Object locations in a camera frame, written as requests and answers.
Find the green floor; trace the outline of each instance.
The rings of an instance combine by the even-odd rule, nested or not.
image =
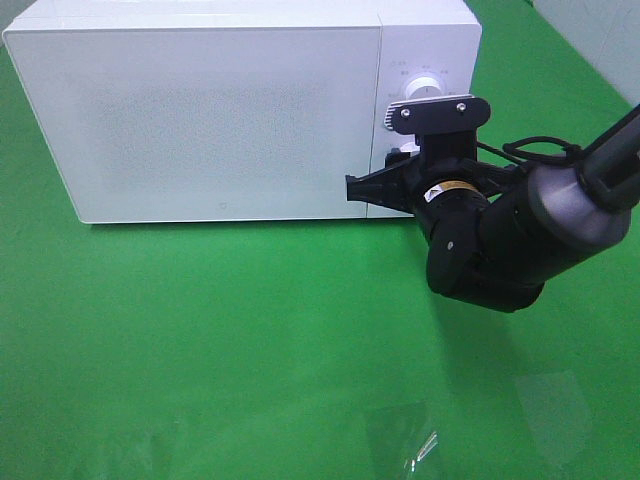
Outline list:
[[[628,110],[526,2],[470,3],[482,140]],[[506,315],[428,292],[411,220],[83,225],[4,49],[0,108],[0,479],[640,477],[638,212]]]

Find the microwave front panel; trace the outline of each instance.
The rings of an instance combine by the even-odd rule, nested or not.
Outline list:
[[[366,215],[378,28],[6,39],[84,222]]]

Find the control dial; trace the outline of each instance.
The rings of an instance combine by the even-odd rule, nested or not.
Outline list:
[[[431,76],[423,75],[409,82],[404,90],[407,100],[416,98],[438,97],[444,92],[444,85],[440,80]]]

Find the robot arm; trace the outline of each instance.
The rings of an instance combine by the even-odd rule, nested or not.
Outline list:
[[[551,137],[491,149],[476,139],[489,116],[488,103],[470,95],[392,104],[387,128],[415,135],[420,153],[392,153],[384,169],[347,176],[347,199],[415,215],[434,292],[513,312],[626,235],[640,199],[640,106],[585,150]],[[540,141],[565,154],[519,149]],[[478,162],[478,147],[516,165]]]

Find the white microwave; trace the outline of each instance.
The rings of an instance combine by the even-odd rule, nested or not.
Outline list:
[[[3,39],[85,223],[364,218],[345,174],[412,138],[398,100],[469,91],[462,0],[38,0]]]

